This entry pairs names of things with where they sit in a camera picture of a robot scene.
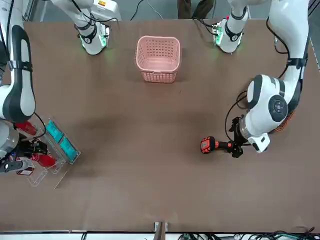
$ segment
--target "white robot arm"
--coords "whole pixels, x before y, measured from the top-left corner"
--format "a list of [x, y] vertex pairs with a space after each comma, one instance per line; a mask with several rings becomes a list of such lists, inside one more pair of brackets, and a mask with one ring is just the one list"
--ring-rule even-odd
[[23, 27], [21, 0], [0, 0], [0, 24], [1, 40], [7, 48], [11, 74], [11, 84], [0, 86], [0, 118], [23, 123], [34, 114], [36, 102], [32, 86], [30, 42]]
[[[288, 59], [284, 80], [258, 75], [248, 87], [249, 112], [241, 122], [246, 127], [244, 135], [258, 152], [263, 152], [268, 146], [268, 133], [278, 127], [299, 103], [308, 59], [308, 1], [273, 0], [269, 23], [277, 38], [286, 46]], [[269, 98], [274, 97], [278, 100], [273, 105], [269, 101], [268, 107], [263, 107]], [[268, 121], [262, 118], [263, 114], [269, 116]]]
[[[52, 0], [75, 23], [82, 46], [88, 54], [96, 55], [107, 46], [109, 28], [101, 24], [89, 8], [94, 0]], [[36, 101], [32, 82], [30, 41], [23, 25], [23, 1], [0, 0], [1, 41], [5, 46], [11, 83], [0, 86], [0, 173], [25, 169], [25, 161], [10, 161], [12, 151], [26, 149], [19, 134], [10, 123], [25, 123], [35, 113]]]
[[[231, 16], [215, 26], [216, 44], [226, 53], [238, 47], [248, 18], [246, 6], [260, 4], [263, 0], [228, 0]], [[242, 154], [241, 146], [249, 141], [257, 152], [266, 150], [270, 143], [268, 133], [277, 128], [298, 106], [302, 91], [304, 69], [308, 60], [309, 24], [308, 0], [272, 0], [267, 27], [284, 44], [288, 59], [284, 80], [267, 75], [257, 75], [247, 89], [248, 112], [232, 121], [231, 132], [235, 140], [235, 156]], [[203, 153], [207, 149], [201, 145]]]
[[74, 22], [80, 33], [82, 46], [90, 55], [97, 55], [108, 44], [109, 28], [100, 23], [91, 13], [94, 0], [51, 0]]

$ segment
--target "brown table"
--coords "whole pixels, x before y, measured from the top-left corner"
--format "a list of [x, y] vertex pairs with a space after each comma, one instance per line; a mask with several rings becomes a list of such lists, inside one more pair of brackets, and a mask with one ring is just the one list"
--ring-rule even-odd
[[[250, 20], [238, 50], [213, 47], [193, 20], [112, 24], [109, 49], [82, 48], [72, 23], [27, 23], [37, 112], [51, 115], [82, 155], [59, 189], [0, 176], [0, 230], [320, 231], [319, 71], [312, 48], [300, 105], [268, 151], [204, 155], [200, 140], [226, 141], [224, 118], [256, 74], [278, 76], [264, 20]], [[134, 64], [143, 35], [174, 36], [182, 64], [173, 84], [143, 81]], [[243, 113], [235, 109], [229, 119]]]

